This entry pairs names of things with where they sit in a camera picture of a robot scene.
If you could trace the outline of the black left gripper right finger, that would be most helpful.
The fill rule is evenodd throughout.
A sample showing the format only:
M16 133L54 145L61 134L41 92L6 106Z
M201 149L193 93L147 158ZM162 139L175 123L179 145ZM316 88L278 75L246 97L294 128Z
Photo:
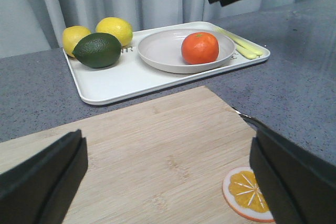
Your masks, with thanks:
M250 166L276 223L335 223L335 166L261 127Z

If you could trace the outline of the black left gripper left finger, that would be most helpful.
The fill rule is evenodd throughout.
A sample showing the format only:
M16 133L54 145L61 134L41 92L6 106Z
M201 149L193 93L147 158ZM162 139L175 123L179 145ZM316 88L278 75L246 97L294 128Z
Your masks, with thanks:
M1 223L62 223L87 169L77 130L1 174Z

